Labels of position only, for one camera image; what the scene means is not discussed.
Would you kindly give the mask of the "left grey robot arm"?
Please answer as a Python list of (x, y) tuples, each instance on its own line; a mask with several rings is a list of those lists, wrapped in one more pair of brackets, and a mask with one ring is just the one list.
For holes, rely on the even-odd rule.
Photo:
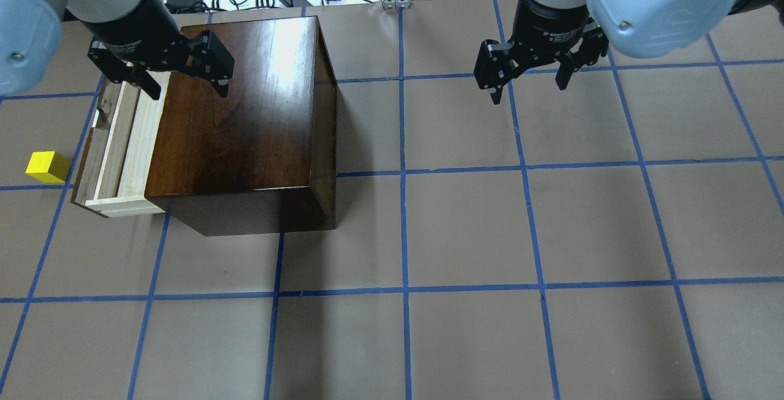
[(152, 72), (199, 77), (228, 96), (235, 60), (211, 31), (186, 37), (163, 0), (1, 0), (1, 91), (36, 87), (61, 45), (70, 13), (92, 32), (88, 56), (112, 83), (129, 83), (154, 100)]

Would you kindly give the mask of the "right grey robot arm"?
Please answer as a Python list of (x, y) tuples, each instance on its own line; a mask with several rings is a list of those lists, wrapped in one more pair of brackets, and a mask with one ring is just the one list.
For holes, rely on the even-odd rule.
[(513, 79), (557, 63), (556, 85), (564, 90), (610, 48), (635, 59), (666, 56), (729, 15), (764, 6), (781, 9), (782, 0), (518, 0), (510, 37), (481, 43), (473, 75), (498, 104)]

